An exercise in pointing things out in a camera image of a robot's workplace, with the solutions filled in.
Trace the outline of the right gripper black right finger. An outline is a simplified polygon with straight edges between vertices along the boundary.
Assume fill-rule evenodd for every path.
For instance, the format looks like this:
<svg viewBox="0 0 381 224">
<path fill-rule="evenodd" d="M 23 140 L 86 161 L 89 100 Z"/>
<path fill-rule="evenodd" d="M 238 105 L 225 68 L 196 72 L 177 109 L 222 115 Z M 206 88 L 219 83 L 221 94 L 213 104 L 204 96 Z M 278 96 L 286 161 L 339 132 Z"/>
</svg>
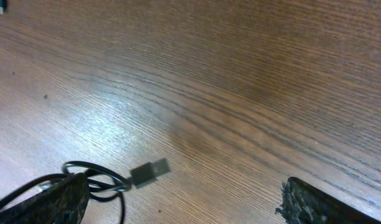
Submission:
<svg viewBox="0 0 381 224">
<path fill-rule="evenodd" d="M 297 177 L 283 183 L 281 195 L 275 213 L 288 224 L 381 224 Z"/>
</svg>

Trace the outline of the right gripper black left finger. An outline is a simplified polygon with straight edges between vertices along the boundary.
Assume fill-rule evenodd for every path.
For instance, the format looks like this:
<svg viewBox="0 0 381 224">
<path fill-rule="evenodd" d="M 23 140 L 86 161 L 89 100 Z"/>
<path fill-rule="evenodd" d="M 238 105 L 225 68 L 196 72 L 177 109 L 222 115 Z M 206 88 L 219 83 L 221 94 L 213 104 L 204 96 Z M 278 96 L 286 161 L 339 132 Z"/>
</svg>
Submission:
<svg viewBox="0 0 381 224">
<path fill-rule="evenodd" d="M 31 188 L 52 181 L 52 186 L 5 209 Z M 81 223 L 90 199 L 85 174 L 50 174 L 19 187 L 0 199 L 0 224 Z"/>
</svg>

